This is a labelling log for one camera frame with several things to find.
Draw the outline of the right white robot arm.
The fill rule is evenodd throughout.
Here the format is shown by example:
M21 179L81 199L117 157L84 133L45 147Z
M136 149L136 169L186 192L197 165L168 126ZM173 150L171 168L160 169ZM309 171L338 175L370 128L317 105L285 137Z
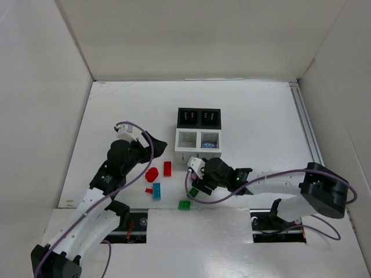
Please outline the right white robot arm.
M191 158L188 167L195 174L192 186L207 195L218 187L238 196L287 195L286 199L275 200L271 207L273 215L286 222L313 214L344 217L348 182L315 162L304 169L258 172L251 168L233 169L220 158Z

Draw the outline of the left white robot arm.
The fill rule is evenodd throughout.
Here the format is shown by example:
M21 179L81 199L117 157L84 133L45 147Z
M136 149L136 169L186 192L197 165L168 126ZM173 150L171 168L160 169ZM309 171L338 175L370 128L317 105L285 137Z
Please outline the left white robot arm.
M147 147L132 135L111 144L72 217L52 240L32 250L34 277L80 277L84 257L113 230L128 223L130 207L115 199L128 185L126 176L137 164L150 166L168 146L146 131L141 135Z

